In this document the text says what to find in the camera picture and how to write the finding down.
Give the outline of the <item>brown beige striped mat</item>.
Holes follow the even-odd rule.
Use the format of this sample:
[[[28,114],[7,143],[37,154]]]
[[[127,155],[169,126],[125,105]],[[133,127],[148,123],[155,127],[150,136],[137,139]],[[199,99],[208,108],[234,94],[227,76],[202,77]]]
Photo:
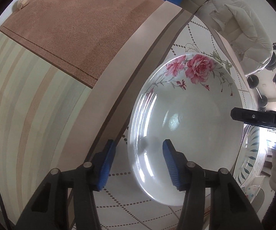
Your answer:
[[[30,0],[0,26],[0,195],[12,223],[52,168],[85,158],[69,135],[117,52],[181,11],[164,0]]]

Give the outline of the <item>white puffer jacket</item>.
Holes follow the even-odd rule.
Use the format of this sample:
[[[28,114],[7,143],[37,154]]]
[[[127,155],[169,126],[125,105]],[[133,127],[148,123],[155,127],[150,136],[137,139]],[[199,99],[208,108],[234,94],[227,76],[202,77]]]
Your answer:
[[[229,42],[246,76],[263,70],[271,60],[271,40],[244,0],[208,0],[196,16]]]

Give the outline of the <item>barbell on rack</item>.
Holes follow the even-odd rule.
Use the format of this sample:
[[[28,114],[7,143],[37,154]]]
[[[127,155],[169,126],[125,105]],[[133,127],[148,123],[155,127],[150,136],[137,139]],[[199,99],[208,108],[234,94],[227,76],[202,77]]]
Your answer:
[[[266,65],[265,69],[267,69],[268,71],[273,71],[276,68],[276,42],[272,44],[273,47],[273,53],[272,53],[272,57],[269,61],[269,63]]]

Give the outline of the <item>patterned diamond tablecloth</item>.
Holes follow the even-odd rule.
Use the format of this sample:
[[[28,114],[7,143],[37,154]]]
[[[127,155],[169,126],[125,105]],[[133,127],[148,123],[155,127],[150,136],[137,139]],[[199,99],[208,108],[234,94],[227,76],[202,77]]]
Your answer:
[[[171,182],[164,140],[205,169],[230,168],[243,127],[230,111],[255,107],[237,67],[225,66],[225,42],[201,20],[175,39],[163,35],[143,24],[129,38],[69,135],[77,160],[118,142],[108,182],[95,194],[101,229],[175,228],[185,194]]]

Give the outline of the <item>blue leaf pattern plate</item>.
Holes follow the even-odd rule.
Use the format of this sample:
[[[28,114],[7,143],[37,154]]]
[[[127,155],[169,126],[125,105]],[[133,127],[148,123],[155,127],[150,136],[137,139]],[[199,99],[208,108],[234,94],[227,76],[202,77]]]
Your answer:
[[[233,177],[242,186],[252,173],[260,145],[260,128],[245,125],[240,151],[234,165]]]

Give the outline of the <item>floor barbell black plates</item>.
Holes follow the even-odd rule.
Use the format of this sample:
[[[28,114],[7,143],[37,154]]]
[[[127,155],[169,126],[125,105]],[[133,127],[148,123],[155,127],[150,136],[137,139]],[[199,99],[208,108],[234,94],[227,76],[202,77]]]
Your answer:
[[[260,92],[260,89],[258,88],[258,85],[260,83],[259,78],[252,74],[247,77],[247,82],[249,85],[249,88],[257,92],[257,105],[258,105],[258,110],[260,112],[265,112],[266,106],[268,104],[268,98],[266,95],[262,94]]]

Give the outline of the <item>white bowl red flowers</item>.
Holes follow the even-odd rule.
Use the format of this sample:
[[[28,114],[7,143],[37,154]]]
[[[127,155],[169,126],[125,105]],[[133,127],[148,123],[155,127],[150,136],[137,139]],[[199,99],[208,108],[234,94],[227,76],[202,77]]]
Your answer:
[[[265,176],[257,176],[248,186],[245,187],[244,193],[250,203],[253,202],[253,200],[259,193],[264,181],[265,181]]]

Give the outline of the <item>mat corner tassel far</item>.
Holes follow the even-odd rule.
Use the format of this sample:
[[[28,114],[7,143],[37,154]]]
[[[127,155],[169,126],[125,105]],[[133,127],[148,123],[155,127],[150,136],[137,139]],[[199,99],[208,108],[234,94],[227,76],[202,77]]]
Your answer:
[[[18,8],[18,10],[21,10],[28,5],[29,1],[30,0],[18,0],[16,3],[16,7]]]

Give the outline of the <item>pink rose white plate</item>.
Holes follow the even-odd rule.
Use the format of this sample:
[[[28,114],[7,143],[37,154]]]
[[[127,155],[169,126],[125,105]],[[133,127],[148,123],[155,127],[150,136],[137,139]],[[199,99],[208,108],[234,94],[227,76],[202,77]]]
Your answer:
[[[164,140],[204,169],[231,169],[243,123],[230,112],[241,108],[238,88],[213,58],[187,53],[161,64],[142,86],[130,119],[128,156],[141,189],[154,201],[181,206],[184,193],[172,184]]]

